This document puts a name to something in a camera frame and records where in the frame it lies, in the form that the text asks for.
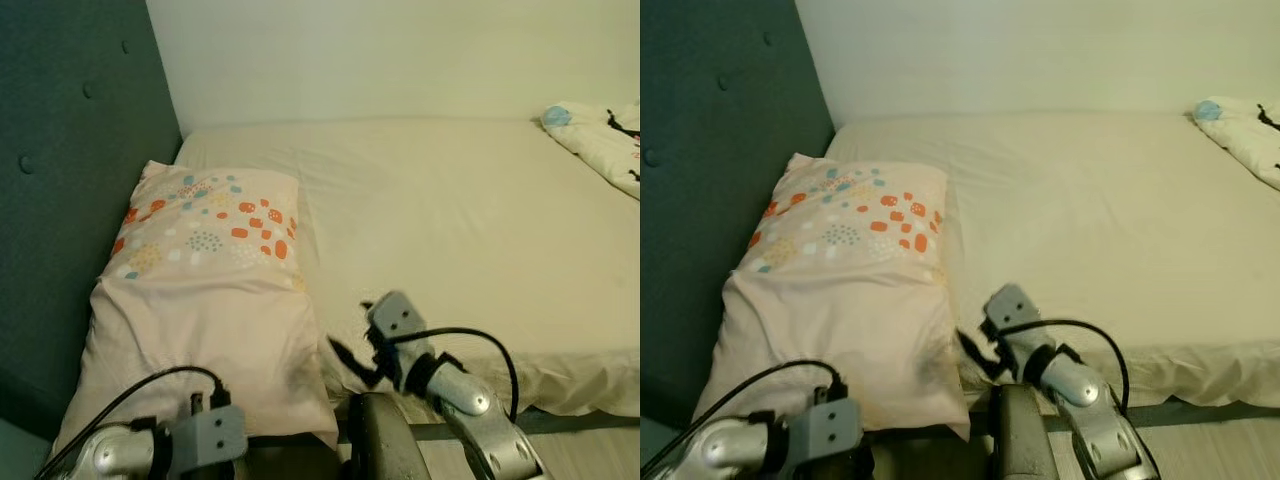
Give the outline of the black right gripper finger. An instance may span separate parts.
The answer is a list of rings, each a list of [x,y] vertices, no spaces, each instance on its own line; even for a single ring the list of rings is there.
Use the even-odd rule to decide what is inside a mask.
[[[346,346],[343,346],[334,337],[332,337],[332,335],[328,337],[328,343],[332,347],[332,349],[333,349],[335,357],[338,358],[338,361],[340,362],[340,365],[344,369],[347,369],[352,375],[355,375],[360,380],[360,383],[362,385],[365,385],[366,388],[371,388],[372,387],[372,370],[370,367],[367,367],[366,365],[361,364],[355,357],[355,355],[349,351],[349,348],[347,348]]]
[[[993,361],[984,356],[982,348],[966,333],[957,329],[956,335],[965,356],[982,370],[986,378],[992,378]]]

